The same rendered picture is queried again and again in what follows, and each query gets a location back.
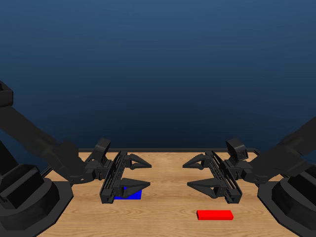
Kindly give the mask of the blue hollow socket block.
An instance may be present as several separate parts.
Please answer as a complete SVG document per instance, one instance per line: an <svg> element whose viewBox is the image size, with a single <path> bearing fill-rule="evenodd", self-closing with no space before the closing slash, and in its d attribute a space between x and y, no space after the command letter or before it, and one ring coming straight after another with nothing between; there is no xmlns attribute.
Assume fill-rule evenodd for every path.
<svg viewBox="0 0 316 237"><path fill-rule="evenodd" d="M142 190L139 190L138 192L128 196L127 198L115 196L115 199L141 199L141 195L142 195Z"/></svg>

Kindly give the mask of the thin red peg bar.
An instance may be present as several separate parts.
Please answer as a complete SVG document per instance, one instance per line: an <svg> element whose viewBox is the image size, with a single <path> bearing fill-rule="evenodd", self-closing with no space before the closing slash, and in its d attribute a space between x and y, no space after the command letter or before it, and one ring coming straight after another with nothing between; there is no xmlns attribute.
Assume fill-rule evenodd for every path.
<svg viewBox="0 0 316 237"><path fill-rule="evenodd" d="M230 210L197 210L198 220L233 220Z"/></svg>

